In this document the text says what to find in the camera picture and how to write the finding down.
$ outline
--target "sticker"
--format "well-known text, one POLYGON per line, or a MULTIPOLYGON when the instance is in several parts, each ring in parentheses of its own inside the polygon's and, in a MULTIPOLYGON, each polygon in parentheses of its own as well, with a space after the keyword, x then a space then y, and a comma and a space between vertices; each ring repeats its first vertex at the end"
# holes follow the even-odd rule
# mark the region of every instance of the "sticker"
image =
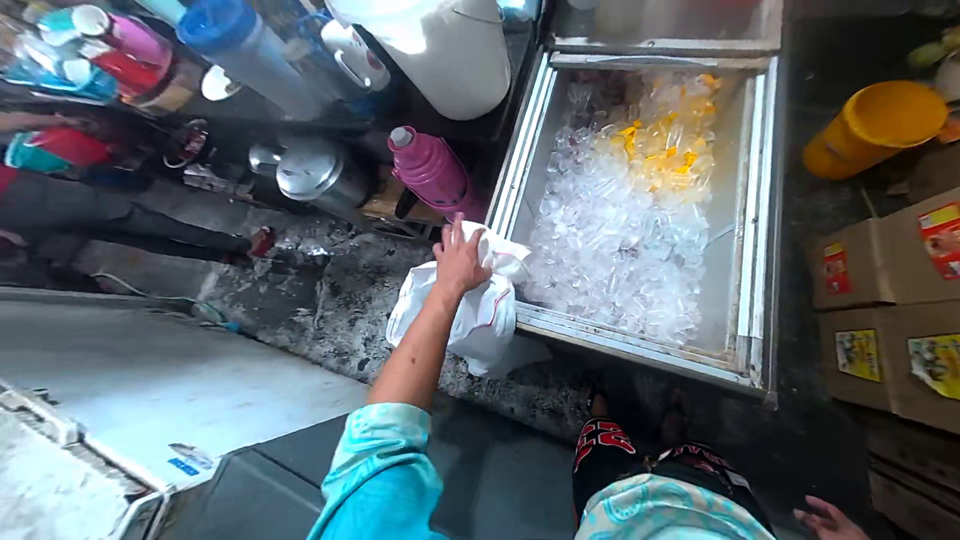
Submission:
POLYGON ((180 459, 179 457, 167 459, 167 463, 170 463, 174 467, 177 467, 181 471, 184 471, 184 473, 186 473, 186 475, 188 475, 189 477, 195 477, 200 473, 200 471, 198 471, 197 469, 194 469, 193 467, 184 463, 183 460, 180 459))
POLYGON ((876 331, 852 330, 836 333, 837 368, 861 379, 880 382, 876 362, 876 331))
POLYGON ((960 400, 960 333, 907 339, 910 371, 940 395, 960 400))
POLYGON ((847 273, 847 252, 836 242, 824 248, 824 279, 827 294, 850 292, 850 274, 847 273))
POLYGON ((747 481, 747 479, 741 477, 734 471, 727 469, 727 476, 730 478, 730 482, 733 485, 738 485, 740 487, 745 487, 747 489, 750 489, 750 483, 747 481))
POLYGON ((210 459, 209 456, 195 446, 182 443, 170 443, 167 446, 170 447, 170 450, 183 456, 184 462, 194 467, 204 469, 205 471, 213 468, 213 459, 210 459))
POLYGON ((950 203, 920 216, 926 252, 945 280, 960 278, 960 206, 950 203))

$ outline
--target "metal pot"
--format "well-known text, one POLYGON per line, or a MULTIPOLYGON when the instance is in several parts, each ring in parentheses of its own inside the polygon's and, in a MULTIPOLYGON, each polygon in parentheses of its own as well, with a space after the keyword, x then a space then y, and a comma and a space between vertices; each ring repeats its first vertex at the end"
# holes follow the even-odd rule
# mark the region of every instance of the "metal pot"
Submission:
POLYGON ((250 162, 250 170, 256 174, 276 178, 276 171, 279 168, 280 160, 283 159, 283 153, 286 150, 282 146, 268 146, 266 144, 254 144, 250 147, 247 160, 250 162))
POLYGON ((343 147, 316 137, 290 141, 277 166, 276 183, 295 201, 333 211, 362 206, 372 184, 343 147))

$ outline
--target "hand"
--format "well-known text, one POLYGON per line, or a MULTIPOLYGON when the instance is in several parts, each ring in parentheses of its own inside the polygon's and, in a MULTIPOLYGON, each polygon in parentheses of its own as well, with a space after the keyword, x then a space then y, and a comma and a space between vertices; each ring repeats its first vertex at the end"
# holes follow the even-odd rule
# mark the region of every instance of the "hand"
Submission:
POLYGON ((810 495, 806 496, 806 503, 817 513, 794 509, 793 516, 820 540, 870 540, 856 523, 833 504, 810 495))
POLYGON ((464 241, 464 215, 457 213, 453 225, 444 225, 442 244, 433 245, 437 258, 436 286, 463 296, 490 278, 492 270, 480 265, 479 245, 483 231, 475 231, 464 241))

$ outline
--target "label on box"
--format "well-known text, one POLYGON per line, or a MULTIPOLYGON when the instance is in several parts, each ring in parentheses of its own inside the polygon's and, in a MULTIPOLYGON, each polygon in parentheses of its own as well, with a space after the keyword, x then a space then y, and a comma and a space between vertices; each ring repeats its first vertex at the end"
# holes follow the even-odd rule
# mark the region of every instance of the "label on box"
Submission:
POLYGON ((835 242, 824 248, 824 279, 827 294, 850 292, 850 275, 847 274, 847 251, 843 244, 835 242))
POLYGON ((835 336, 837 369, 861 379, 883 380, 876 359, 876 331, 839 331, 835 336))
POLYGON ((960 333, 906 340, 910 371, 940 395, 960 400, 960 333))
POLYGON ((950 203, 920 220, 920 236, 937 272, 945 280, 960 278, 960 206, 950 203))

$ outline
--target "black shorts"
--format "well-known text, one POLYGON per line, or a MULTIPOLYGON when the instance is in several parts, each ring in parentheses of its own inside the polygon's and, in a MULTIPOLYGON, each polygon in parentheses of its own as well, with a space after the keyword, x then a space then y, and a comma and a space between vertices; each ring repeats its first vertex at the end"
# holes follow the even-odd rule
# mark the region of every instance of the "black shorts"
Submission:
POLYGON ((583 518, 590 497, 608 485, 643 473, 681 480, 741 505, 773 533, 750 484, 712 448, 688 442, 657 453, 635 443, 612 419, 590 418, 580 431, 573 461, 573 505, 583 518))

